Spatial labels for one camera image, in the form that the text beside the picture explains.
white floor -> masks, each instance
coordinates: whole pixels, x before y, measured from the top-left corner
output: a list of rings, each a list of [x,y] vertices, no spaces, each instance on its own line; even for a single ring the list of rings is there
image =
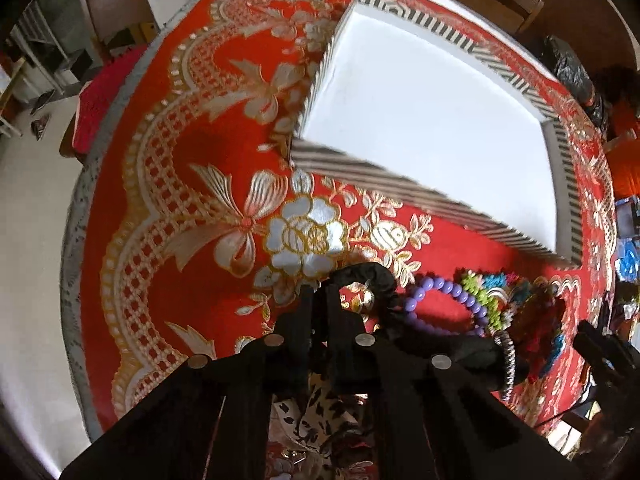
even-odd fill
[[[22,137],[0,139],[0,399],[28,447],[56,478],[88,439],[60,329],[60,251],[81,165],[58,153],[76,110],[73,97],[47,105],[42,139],[27,114]]]

floral pattern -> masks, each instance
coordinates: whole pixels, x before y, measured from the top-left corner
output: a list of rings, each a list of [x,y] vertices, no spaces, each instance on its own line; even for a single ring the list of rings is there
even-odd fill
[[[259,152],[264,152],[275,148],[277,153],[282,156],[284,160],[289,158],[289,141],[300,109],[302,108],[302,91],[307,90],[311,85],[316,71],[318,70],[318,63],[315,61],[310,62],[306,67],[307,78],[304,78],[296,88],[293,88],[289,93],[289,97],[284,103],[287,115],[280,117],[273,125],[273,131],[269,135],[269,140],[272,141],[269,144],[260,144],[258,146]]]
[[[168,321],[166,321],[165,324],[173,330],[180,339],[182,339],[192,353],[204,354],[209,356],[211,359],[217,359],[216,346],[213,341],[207,340],[202,336],[202,334],[200,334],[200,332],[194,329],[194,327],[187,325],[187,328],[185,329]]]
[[[278,97],[284,97],[287,89],[305,76],[305,66],[280,63],[271,82],[267,83],[262,76],[260,65],[246,59],[231,60],[230,63],[242,72],[245,82],[237,91],[214,97],[204,106],[211,121],[232,106],[246,101],[244,114],[248,118],[258,124],[271,123],[278,115]]]
[[[283,41],[293,41],[298,36],[298,28],[311,22],[314,16],[306,10],[296,10],[289,18],[284,16],[281,10],[271,7],[255,7],[263,12],[266,19],[256,25],[249,25],[242,29],[246,38],[257,34],[267,28],[271,29],[271,35]]]
[[[267,335],[273,332],[273,326],[271,321],[271,308],[269,307],[270,295],[263,294],[261,292],[252,292],[249,294],[249,300],[254,304],[241,306],[236,310],[238,316],[248,316],[256,310],[259,310],[262,314],[262,334]]]
[[[325,186],[334,190],[334,193],[344,194],[345,185],[336,187],[333,179],[325,177],[322,182]],[[421,263],[411,261],[413,253],[405,250],[408,242],[420,250],[423,244],[431,243],[429,233],[433,231],[431,216],[414,214],[411,216],[409,228],[401,223],[390,219],[381,219],[381,215],[388,218],[395,218],[403,204],[402,201],[383,196],[377,191],[368,191],[355,188],[362,205],[366,208],[366,213],[353,223],[353,236],[350,242],[368,242],[367,246],[357,246],[354,256],[364,258],[368,261],[378,262],[390,269],[400,286],[407,286],[415,283],[414,273],[420,269]],[[350,192],[345,195],[345,204],[357,203],[358,199]]]
[[[257,221],[280,206],[287,194],[287,179],[270,171],[254,174],[244,212],[241,212],[231,194],[230,175],[223,175],[215,166],[191,167],[216,199],[215,216],[211,222],[177,235],[167,245],[166,254],[175,256],[178,269],[183,270],[195,253],[218,240],[214,248],[216,263],[236,278],[244,278],[254,268],[254,234],[264,231]]]
[[[294,188],[312,190],[312,177],[298,174],[304,182]],[[340,208],[309,192],[286,203],[279,216],[271,218],[264,249],[271,262],[255,275],[257,288],[273,288],[276,304],[289,303],[302,283],[316,285],[337,266],[347,249],[346,224]]]
[[[309,52],[324,50],[338,23],[327,18],[305,23],[306,48]]]

white box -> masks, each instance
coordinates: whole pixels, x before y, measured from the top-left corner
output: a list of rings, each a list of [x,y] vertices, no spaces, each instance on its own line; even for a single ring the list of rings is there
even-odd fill
[[[340,20],[290,159],[558,266],[581,264],[558,115],[471,38],[393,0],[354,0]]]

gold embroidery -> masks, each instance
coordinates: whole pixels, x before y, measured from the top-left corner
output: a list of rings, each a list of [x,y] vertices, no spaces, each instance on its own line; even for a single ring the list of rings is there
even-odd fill
[[[346,223],[324,197],[299,194],[270,219],[263,247],[271,262],[255,275],[254,286],[273,287],[276,304],[286,304],[300,283],[315,285],[335,269],[347,249]]]
[[[255,25],[248,25],[241,29],[246,38],[271,29],[271,35],[283,41],[293,41],[298,36],[298,27],[305,25],[315,17],[304,10],[296,10],[290,18],[286,18],[281,10],[272,9],[271,7],[252,6],[265,14],[264,20]]]
[[[233,92],[214,97],[204,105],[209,112],[209,120],[213,121],[232,106],[246,101],[244,114],[258,124],[268,124],[278,115],[278,97],[284,97],[286,90],[298,83],[305,76],[305,66],[291,63],[280,63],[267,83],[262,77],[262,68],[251,61],[231,60],[244,75],[244,83]]]
[[[280,117],[273,126],[273,130],[269,135],[269,140],[272,144],[261,144],[258,146],[259,152],[276,148],[283,160],[289,158],[289,141],[291,134],[298,120],[298,115],[302,107],[302,96],[307,92],[311,85],[311,80],[314,74],[318,70],[318,64],[316,62],[310,62],[306,66],[307,77],[300,80],[300,82],[291,89],[287,99],[284,101],[284,107],[287,110],[287,115]]]
[[[366,323],[369,320],[369,314],[371,313],[373,302],[375,300],[373,292],[361,283],[352,283],[346,288],[348,291],[352,292],[354,296],[352,296],[350,301],[346,301],[346,296],[343,294],[340,295],[340,303],[342,307],[360,314],[363,322]]]
[[[324,50],[326,44],[334,34],[338,23],[327,18],[320,18],[311,23],[305,24],[306,41],[305,46],[309,52],[320,52]]]
[[[173,330],[177,336],[182,339],[182,341],[184,341],[185,345],[187,345],[189,350],[194,354],[204,354],[214,360],[217,359],[216,346],[213,341],[205,339],[200,332],[194,329],[194,327],[187,325],[187,328],[184,329],[175,323],[170,323],[168,321],[165,321],[164,323]]]
[[[597,179],[604,189],[604,198],[595,203],[593,219],[597,226],[601,226],[604,232],[604,250],[602,251],[602,265],[606,271],[605,290],[611,290],[613,284],[613,268],[611,258],[616,251],[617,226],[614,221],[615,200],[613,197],[613,182],[609,165],[600,150],[597,158],[590,162],[590,168],[596,174]]]
[[[357,203],[358,198],[346,189],[346,184],[338,184],[329,177],[322,178],[321,183],[331,190],[330,200],[341,196],[346,207]],[[397,209],[402,207],[401,200],[383,196],[377,191],[369,193],[358,187],[355,187],[355,190],[362,200],[366,213],[349,226],[349,243],[355,248],[356,254],[349,256],[347,260],[356,261],[363,258],[376,261],[390,269],[401,286],[414,283],[414,272],[420,269],[421,263],[409,261],[413,253],[403,249],[409,241],[416,249],[420,249],[422,244],[431,242],[428,234],[433,231],[431,216],[418,217],[414,214],[410,221],[410,228],[407,229],[394,220],[381,220],[380,216],[395,218],[398,214]],[[359,242],[369,242],[373,248],[356,245]]]
[[[241,306],[236,310],[236,314],[238,314],[238,316],[248,316],[254,310],[260,308],[262,310],[262,315],[265,316],[265,309],[269,308],[268,303],[271,297],[261,292],[252,292],[251,294],[249,294],[249,299],[257,303],[252,305]],[[268,312],[269,312],[269,315],[268,315],[268,318],[269,318],[271,317],[271,311],[269,310]]]
[[[244,278],[254,268],[254,234],[263,234],[257,221],[275,211],[287,194],[287,178],[271,171],[259,171],[251,181],[249,195],[240,212],[231,194],[231,176],[225,176],[215,166],[191,166],[216,199],[216,216],[212,223],[196,225],[174,237],[165,254],[175,256],[179,270],[205,245],[218,239],[214,259],[237,278]]]
[[[239,354],[247,343],[250,343],[251,341],[255,341],[255,337],[251,337],[250,335],[241,335],[236,339],[236,344],[234,345],[235,353]]]

colorful beaded item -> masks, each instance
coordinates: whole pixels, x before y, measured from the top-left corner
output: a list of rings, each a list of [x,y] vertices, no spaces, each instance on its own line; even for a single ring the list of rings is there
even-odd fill
[[[457,332],[450,332],[442,328],[434,327],[424,320],[418,318],[415,313],[415,309],[418,302],[422,301],[427,292],[430,290],[439,290],[444,294],[449,294],[457,302],[464,304],[466,308],[471,312],[475,321],[475,328],[469,332],[468,335],[482,336],[485,334],[485,328],[491,323],[488,317],[488,309],[485,305],[479,303],[475,295],[469,294],[466,290],[463,290],[462,285],[449,280],[445,280],[441,276],[432,278],[431,276],[425,276],[420,280],[418,287],[416,287],[412,294],[404,301],[404,322],[410,326],[413,326],[420,332],[431,333],[433,335],[457,335]],[[496,331],[494,333],[494,341],[496,344],[502,347],[504,352],[504,368],[505,378],[504,386],[500,392],[500,398],[502,402],[509,402],[511,399],[511,393],[513,392],[513,384],[516,374],[516,352],[513,345],[513,341],[507,332],[504,330]]]
[[[557,285],[532,284],[515,272],[471,270],[461,271],[459,281],[487,309],[489,332],[510,332],[518,355],[529,362],[529,381],[545,377],[564,349],[564,301],[558,297]]]
[[[469,335],[484,335],[484,327],[489,324],[487,317],[488,310],[485,306],[480,304],[473,294],[469,294],[463,290],[462,285],[459,283],[445,280],[441,276],[432,278],[431,276],[425,276],[418,283],[418,287],[414,288],[412,294],[408,296],[404,301],[404,311],[407,313],[404,316],[404,322],[413,326],[416,330],[421,332],[432,333],[435,335],[457,335],[458,332],[450,332],[443,328],[434,327],[423,320],[419,319],[414,312],[418,302],[422,301],[430,290],[439,290],[444,294],[449,294],[457,302],[464,304],[469,312],[474,317],[475,327],[473,330],[467,332]]]

